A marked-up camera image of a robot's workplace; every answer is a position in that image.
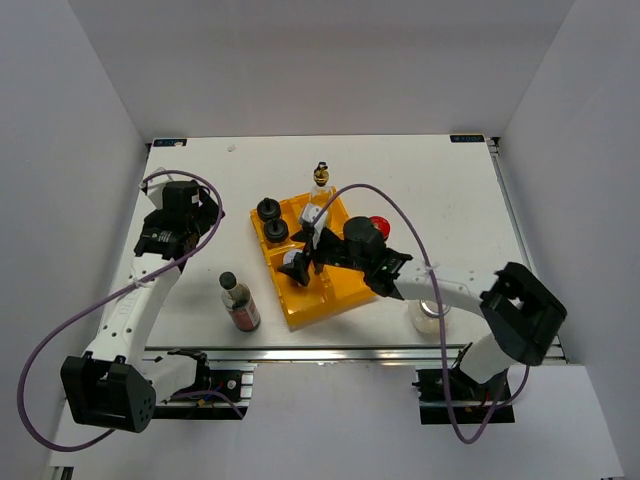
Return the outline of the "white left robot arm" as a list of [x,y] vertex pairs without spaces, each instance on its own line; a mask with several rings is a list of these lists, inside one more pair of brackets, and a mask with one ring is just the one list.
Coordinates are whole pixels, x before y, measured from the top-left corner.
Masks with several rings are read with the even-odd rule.
[[203,353],[172,350],[144,357],[147,340],[172,287],[219,207],[196,181],[167,181],[149,195],[155,210],[143,222],[129,275],[132,291],[120,295],[80,357],[69,356],[61,380],[76,423],[139,433],[159,402],[178,392],[199,399],[211,387]]

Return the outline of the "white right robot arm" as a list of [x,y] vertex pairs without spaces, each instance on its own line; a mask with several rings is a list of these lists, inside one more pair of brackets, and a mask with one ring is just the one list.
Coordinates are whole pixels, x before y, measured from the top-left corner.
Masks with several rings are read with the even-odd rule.
[[310,267],[334,266],[362,273],[380,297],[441,302],[483,318],[489,334],[471,344],[451,374],[453,390],[466,399],[515,364],[540,365],[567,317],[526,266],[509,262],[494,273],[430,267],[389,248],[367,217],[348,220],[342,235],[305,224],[293,238],[304,247],[278,270],[300,285],[309,284]]

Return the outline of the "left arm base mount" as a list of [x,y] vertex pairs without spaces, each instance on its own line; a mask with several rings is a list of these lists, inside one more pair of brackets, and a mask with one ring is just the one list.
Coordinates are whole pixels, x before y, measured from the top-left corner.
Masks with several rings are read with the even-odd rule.
[[156,405],[154,420],[239,421],[248,413],[255,366],[214,363],[202,386],[191,386]]

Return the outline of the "brown jar white lid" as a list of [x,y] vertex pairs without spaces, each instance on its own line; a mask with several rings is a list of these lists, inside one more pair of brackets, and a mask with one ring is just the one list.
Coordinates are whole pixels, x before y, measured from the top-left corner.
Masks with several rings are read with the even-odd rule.
[[291,249],[287,251],[283,256],[283,267],[294,268],[302,259],[303,251],[300,249]]

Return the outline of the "glass oil bottle gold stopper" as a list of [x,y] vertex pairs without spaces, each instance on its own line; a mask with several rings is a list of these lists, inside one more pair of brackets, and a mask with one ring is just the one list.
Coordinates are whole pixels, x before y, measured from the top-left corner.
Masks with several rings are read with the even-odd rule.
[[313,205],[324,207],[334,194],[334,188],[329,184],[329,180],[328,165],[325,162],[319,162],[313,171],[313,185],[309,196],[309,201]]

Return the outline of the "white powder jar black lid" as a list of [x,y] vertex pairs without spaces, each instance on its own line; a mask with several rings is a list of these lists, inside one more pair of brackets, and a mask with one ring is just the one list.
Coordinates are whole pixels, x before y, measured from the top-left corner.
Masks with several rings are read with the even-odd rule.
[[281,217],[281,206],[277,200],[265,197],[257,204],[256,212],[258,218],[266,223]]

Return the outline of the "red lid sauce jar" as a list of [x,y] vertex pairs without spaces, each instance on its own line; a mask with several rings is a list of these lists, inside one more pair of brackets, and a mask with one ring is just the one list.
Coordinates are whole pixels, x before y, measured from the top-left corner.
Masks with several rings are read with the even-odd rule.
[[382,216],[370,216],[369,219],[373,226],[381,232],[384,240],[387,241],[391,233],[391,225],[389,221]]

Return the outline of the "glass spice jar black lid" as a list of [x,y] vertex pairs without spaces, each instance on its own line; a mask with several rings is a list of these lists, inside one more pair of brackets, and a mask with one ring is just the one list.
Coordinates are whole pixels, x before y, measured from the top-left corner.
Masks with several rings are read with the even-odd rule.
[[287,223],[282,218],[272,218],[264,223],[264,236],[270,244],[281,244],[289,238]]

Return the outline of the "dark soy sauce bottle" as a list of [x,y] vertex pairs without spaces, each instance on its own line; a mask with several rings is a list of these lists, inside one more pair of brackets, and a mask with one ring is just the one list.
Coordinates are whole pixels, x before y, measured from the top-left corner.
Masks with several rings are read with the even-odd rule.
[[236,328],[243,332],[256,330],[261,317],[248,286],[239,282],[230,271],[219,276],[219,283],[223,305]]

